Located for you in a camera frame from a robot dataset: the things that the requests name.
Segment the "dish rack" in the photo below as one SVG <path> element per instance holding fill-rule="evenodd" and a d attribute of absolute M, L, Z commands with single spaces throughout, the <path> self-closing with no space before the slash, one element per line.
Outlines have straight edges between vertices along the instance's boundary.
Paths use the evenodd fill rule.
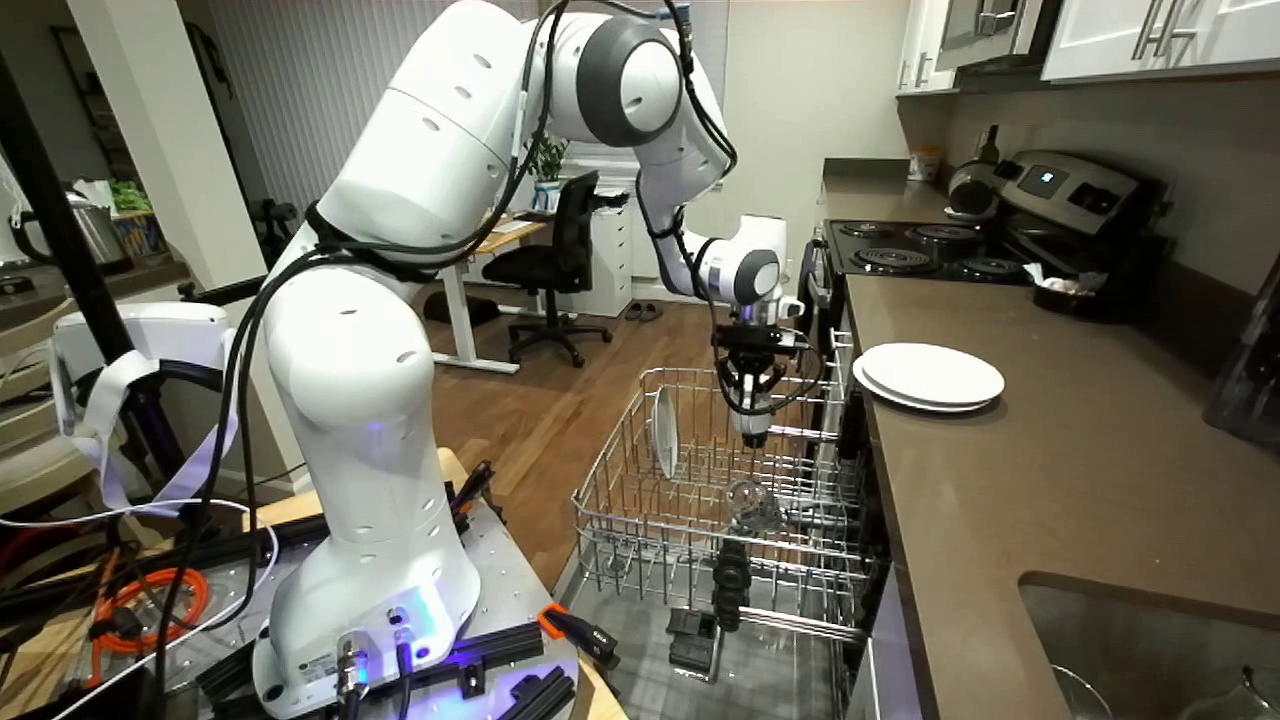
<path fill-rule="evenodd" d="M 864 468 L 836 457 L 844 380 L 791 380 L 743 449 L 717 372 L 653 366 L 572 490 L 581 578 L 707 611 L 729 542 L 748 556 L 743 622 L 861 641 L 882 560 L 864 552 Z"/>

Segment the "stovetop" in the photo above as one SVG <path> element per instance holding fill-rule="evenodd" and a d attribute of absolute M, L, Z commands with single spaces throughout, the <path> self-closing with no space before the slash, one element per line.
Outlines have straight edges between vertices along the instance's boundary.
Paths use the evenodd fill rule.
<path fill-rule="evenodd" d="M 1024 262 L 983 225 L 827 225 L 838 275 L 931 275 L 963 284 L 1024 284 Z"/>

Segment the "white cabinet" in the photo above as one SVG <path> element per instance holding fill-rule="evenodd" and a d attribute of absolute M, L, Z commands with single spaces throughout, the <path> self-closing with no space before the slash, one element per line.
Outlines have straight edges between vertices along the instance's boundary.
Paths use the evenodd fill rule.
<path fill-rule="evenodd" d="M 908 642 L 904 601 L 888 569 L 875 622 L 852 679 L 848 720 L 920 720 L 920 683 Z"/>
<path fill-rule="evenodd" d="M 949 93 L 954 73 L 939 67 L 939 45 L 949 22 L 949 0 L 911 0 L 908 31 L 895 67 L 899 95 Z"/>
<path fill-rule="evenodd" d="M 1042 80 L 1220 76 L 1280 59 L 1280 0 L 1064 0 Z"/>

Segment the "dishwasher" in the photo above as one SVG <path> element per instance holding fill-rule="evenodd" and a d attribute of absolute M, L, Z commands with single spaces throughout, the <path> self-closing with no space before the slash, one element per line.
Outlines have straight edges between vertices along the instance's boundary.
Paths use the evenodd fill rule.
<path fill-rule="evenodd" d="M 838 433 L 848 355 L 836 338 L 827 372 L 787 380 L 762 449 L 733 433 L 711 366 L 638 372 L 572 490 L 554 591 L 617 636 L 629 715 L 844 715 L 888 569 Z"/>

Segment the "sink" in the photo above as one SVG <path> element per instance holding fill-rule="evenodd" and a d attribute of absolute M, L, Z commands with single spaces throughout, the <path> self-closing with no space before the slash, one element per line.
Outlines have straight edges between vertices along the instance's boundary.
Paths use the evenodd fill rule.
<path fill-rule="evenodd" d="M 1176 720 L 1186 705 L 1229 691 L 1245 664 L 1280 671 L 1280 616 L 1064 576 L 1024 576 L 1021 601 L 1069 706 L 1100 691 L 1115 720 Z"/>

